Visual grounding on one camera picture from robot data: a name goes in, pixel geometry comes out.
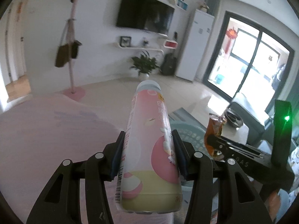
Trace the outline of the person's right hand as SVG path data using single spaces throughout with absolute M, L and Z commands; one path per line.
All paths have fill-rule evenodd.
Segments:
M 272 223 L 277 223 L 285 214 L 288 200 L 284 196 L 283 190 L 273 191 L 266 200 L 266 206 Z

